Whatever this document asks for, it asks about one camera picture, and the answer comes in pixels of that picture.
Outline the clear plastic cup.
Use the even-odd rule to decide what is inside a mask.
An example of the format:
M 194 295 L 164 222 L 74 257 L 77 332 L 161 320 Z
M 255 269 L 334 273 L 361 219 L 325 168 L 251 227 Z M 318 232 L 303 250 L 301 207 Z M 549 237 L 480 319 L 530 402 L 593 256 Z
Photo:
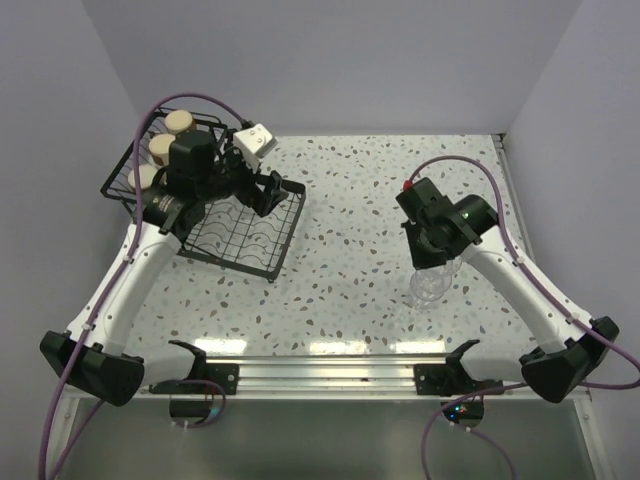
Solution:
M 410 305 L 416 309 L 425 309 L 440 300 L 450 289 L 450 275 L 427 270 L 416 271 L 409 284 Z
M 444 265 L 416 270 L 412 276 L 412 281 L 424 287 L 427 285 L 450 284 L 459 269 L 460 262 L 458 260 L 449 260 Z

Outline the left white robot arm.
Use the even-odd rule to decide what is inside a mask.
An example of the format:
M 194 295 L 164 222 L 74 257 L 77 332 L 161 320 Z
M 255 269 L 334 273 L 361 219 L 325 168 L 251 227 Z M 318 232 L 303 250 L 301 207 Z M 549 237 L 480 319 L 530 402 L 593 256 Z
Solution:
M 206 354 L 193 345 L 172 340 L 144 357 L 124 350 L 151 287 L 204 219 L 208 204 L 235 196 L 264 217 L 286 199 L 281 176 L 260 172 L 276 143 L 261 124 L 234 132 L 226 150 L 203 130 L 174 138 L 167 165 L 153 169 L 150 186 L 137 192 L 135 221 L 86 311 L 64 332 L 47 332 L 41 341 L 63 384 L 114 406 L 147 385 L 171 381 L 189 393 L 205 386 Z

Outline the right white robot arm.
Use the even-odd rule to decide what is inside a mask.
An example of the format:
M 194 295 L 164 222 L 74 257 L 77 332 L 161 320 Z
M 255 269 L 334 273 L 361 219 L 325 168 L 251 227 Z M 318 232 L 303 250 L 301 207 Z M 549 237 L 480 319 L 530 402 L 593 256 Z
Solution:
M 464 342 L 427 377 L 442 396 L 503 382 L 523 382 L 551 403 L 562 401 L 603 361 L 619 328 L 594 318 L 567 298 L 502 231 L 483 198 L 452 202 L 427 178 L 405 182 L 396 200 L 408 219 L 403 228 L 413 266 L 438 267 L 455 258 L 473 267 L 524 321 L 536 346 L 522 355 Z

